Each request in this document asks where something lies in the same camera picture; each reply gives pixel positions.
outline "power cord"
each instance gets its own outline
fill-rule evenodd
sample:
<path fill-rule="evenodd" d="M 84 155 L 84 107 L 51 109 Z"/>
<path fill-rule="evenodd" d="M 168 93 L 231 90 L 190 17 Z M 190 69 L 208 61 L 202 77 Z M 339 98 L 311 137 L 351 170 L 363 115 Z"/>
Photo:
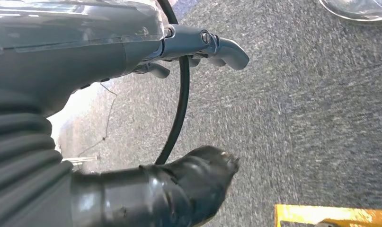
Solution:
<path fill-rule="evenodd" d="M 166 14 L 167 19 L 170 24 L 178 24 L 176 15 L 174 14 L 173 8 L 168 0 L 157 0 L 160 4 L 161 9 L 164 14 Z M 169 137 L 167 138 L 166 145 L 164 145 L 163 150 L 157 157 L 155 165 L 162 165 L 166 163 L 169 158 L 174 145 L 177 142 L 179 134 L 181 132 L 182 125 L 184 124 L 185 114 L 187 112 L 188 96 L 189 96 L 189 61 L 187 56 L 182 56 L 179 58 L 179 68 L 180 68 L 180 91 L 179 100 L 177 105 L 177 113 L 171 128 Z"/>

